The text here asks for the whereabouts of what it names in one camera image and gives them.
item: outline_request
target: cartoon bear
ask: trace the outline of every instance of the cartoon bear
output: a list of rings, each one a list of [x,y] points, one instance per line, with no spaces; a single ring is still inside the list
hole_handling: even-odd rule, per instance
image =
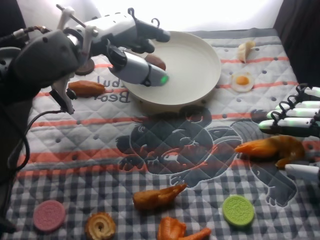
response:
[[[253,111],[251,119],[240,119],[231,126],[208,127],[212,115],[207,108],[197,105],[183,107],[179,112],[150,115],[140,119],[131,135],[117,138],[117,148],[126,154],[119,167],[125,171],[146,167],[152,174],[168,175],[172,185],[184,181],[193,188],[224,173],[236,156],[234,149],[242,142],[267,137],[257,125],[264,119],[264,111]],[[287,198],[283,197],[283,187],[269,179],[269,168],[289,186]],[[273,206],[286,206],[297,192],[294,183],[274,164],[254,163],[251,171],[268,187],[266,200]]]

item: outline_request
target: egg yolk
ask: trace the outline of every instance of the egg yolk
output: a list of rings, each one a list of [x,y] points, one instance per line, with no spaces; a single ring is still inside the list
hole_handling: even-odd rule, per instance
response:
[[[238,85],[247,85],[249,83],[249,78],[247,78],[246,76],[238,76],[235,82]]]

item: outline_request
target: pink cookie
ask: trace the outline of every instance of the pink cookie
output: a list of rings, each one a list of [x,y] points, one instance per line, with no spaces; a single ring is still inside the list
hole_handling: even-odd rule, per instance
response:
[[[33,213],[33,224],[42,232],[57,230],[65,221],[66,210],[64,206],[55,200],[40,203]]]

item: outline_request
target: gray stripe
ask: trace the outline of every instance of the gray stripe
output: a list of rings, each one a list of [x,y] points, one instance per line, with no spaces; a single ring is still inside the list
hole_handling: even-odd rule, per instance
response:
[[[281,41],[271,41],[271,42],[256,42],[256,47],[262,47],[267,45],[282,45]],[[225,44],[225,45],[219,45],[219,44],[211,44],[212,47],[215,48],[237,48],[239,47],[239,44]]]
[[[118,164],[119,160],[116,159],[101,159],[101,160],[75,160],[68,163],[31,163],[25,166],[21,172],[25,171],[38,171],[38,170],[66,170],[66,169],[76,169],[83,167],[92,166],[104,166],[104,165],[115,165]]]
[[[243,39],[277,36],[278,33],[273,28],[258,29],[251,28],[248,30],[228,30],[228,31],[193,31],[190,34],[196,35],[203,39]]]

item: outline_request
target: white backdrop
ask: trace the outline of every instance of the white backdrop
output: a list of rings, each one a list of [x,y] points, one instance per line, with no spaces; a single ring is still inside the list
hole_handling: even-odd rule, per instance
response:
[[[99,14],[135,9],[138,19],[160,20],[172,31],[218,31],[272,28],[283,0],[18,0],[27,26],[55,28],[61,12],[57,3],[71,6],[76,16],[88,21]]]

